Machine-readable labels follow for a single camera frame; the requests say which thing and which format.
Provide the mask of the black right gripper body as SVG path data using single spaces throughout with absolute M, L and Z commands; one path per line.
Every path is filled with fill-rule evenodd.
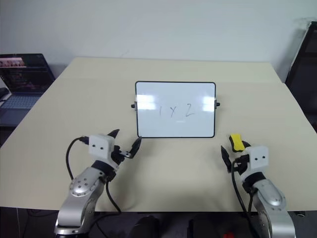
M 238 172 L 238 174 L 243 174 L 248 167 L 249 155 L 242 155 L 236 158 L 233 163 L 233 172 Z

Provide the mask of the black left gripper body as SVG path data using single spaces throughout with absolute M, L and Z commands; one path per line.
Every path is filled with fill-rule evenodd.
M 118 145 L 114 146 L 114 149 L 111 153 L 111 159 L 116 163 L 116 165 L 120 165 L 125 158 L 130 158 L 131 153 L 127 151 L 121 151 Z

